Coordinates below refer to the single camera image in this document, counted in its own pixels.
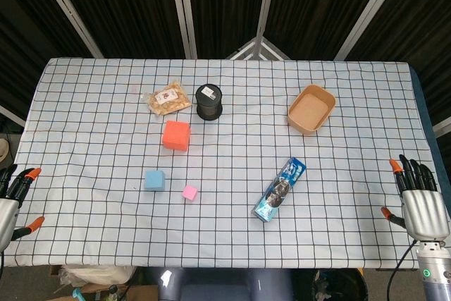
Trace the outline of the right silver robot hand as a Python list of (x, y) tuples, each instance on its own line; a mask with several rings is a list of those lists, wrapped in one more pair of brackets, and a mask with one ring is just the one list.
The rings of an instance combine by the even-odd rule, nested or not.
[(402, 203), (402, 215), (382, 207), (383, 216), (420, 242), (444, 241), (450, 235), (447, 209), (432, 171), (414, 159), (399, 155), (389, 160)]

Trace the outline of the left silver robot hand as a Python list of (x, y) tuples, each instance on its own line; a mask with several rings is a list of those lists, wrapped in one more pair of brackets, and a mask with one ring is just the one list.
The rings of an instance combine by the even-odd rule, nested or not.
[(4, 254), (10, 242), (35, 232), (45, 220), (43, 216), (40, 216), (29, 225), (16, 228), (20, 208), (30, 186), (42, 171), (41, 168), (27, 168), (10, 183), (17, 167), (17, 164), (11, 164), (1, 169), (1, 254)]

